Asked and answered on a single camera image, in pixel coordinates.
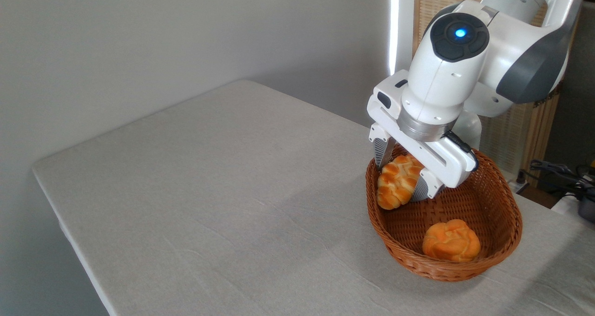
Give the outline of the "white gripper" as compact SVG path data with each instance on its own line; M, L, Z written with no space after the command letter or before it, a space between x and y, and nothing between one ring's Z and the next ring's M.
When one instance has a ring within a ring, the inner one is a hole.
M400 70L381 81L373 90L366 110L373 119L369 141L374 147L378 170L389 163L396 143L411 153L425 168L420 171L410 202L436 197L444 186L455 188L478 167L474 153L463 151L448 138L419 142L404 134L397 125L402 111L400 98L407 87L408 71Z

